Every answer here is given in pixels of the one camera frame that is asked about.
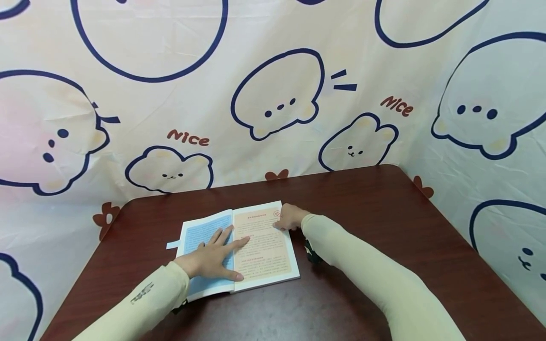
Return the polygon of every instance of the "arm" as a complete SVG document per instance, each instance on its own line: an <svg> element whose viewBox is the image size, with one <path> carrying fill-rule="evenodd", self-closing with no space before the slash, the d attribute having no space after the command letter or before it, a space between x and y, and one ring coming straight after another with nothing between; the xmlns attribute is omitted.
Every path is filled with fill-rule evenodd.
<svg viewBox="0 0 546 341"><path fill-rule="evenodd" d="M301 226L313 250L343 271L381 309L393 341L465 340L442 303L415 273L333 220L289 206L289 211L283 206L280 224L276 226ZM283 226L285 217L289 221Z"/></svg>
<svg viewBox="0 0 546 341"><path fill-rule="evenodd" d="M79 334L74 341L134 341L152 330L167 314L182 305L195 276L227 278L235 282L243 276L227 270L222 261L248 243L249 237L224 245L233 226L219 229L208 244L176 258L143 280L126 298L95 323Z"/></svg>
<svg viewBox="0 0 546 341"><path fill-rule="evenodd" d="M182 305L189 288L188 274L176 263L162 266L126 298L74 341L133 341L152 330L173 309Z"/></svg>

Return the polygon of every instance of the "fabric backdrop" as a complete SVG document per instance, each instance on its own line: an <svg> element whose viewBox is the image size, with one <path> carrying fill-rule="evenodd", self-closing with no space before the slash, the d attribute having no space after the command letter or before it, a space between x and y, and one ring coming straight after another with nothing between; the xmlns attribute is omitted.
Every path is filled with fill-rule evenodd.
<svg viewBox="0 0 546 341"><path fill-rule="evenodd" d="M545 10L0 0L0 339L39 339L134 198L384 163L546 324Z"/></svg>

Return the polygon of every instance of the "bear mouth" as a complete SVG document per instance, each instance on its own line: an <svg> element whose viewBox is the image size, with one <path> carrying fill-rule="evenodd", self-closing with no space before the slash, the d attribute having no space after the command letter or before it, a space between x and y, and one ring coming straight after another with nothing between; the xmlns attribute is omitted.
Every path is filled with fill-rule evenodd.
<svg viewBox="0 0 546 341"><path fill-rule="evenodd" d="M528 266L531 266L531 263L524 261L520 256L518 256L518 259L521 262L522 267L524 267L527 271L531 271L531 269L528 268Z"/></svg>

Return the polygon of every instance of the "book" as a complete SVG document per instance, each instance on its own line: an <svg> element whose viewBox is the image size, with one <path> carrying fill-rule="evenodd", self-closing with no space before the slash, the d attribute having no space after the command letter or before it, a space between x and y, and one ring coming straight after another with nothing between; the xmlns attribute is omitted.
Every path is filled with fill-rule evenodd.
<svg viewBox="0 0 546 341"><path fill-rule="evenodd" d="M241 273L244 280L234 282L197 276L189 281L188 302L221 292L235 293L300 278L290 234L273 227L273 222L280 218L281 207L280 201L270 202L226 210L182 224L177 257L195 251L202 242L208 243L219 228L234 227L226 244L250 236L242 249L229 254L223 262L225 268Z"/></svg>

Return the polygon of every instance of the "wooden table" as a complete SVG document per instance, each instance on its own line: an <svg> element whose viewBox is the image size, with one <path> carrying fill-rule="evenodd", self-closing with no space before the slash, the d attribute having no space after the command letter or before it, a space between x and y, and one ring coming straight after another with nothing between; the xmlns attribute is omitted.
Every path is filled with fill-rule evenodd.
<svg viewBox="0 0 546 341"><path fill-rule="evenodd" d="M413 270L468 341L546 340L546 330L396 166L382 165L133 200L122 209L42 340L71 340L175 257L182 222L282 200L324 214ZM387 321L337 269L191 303L145 340L390 340Z"/></svg>

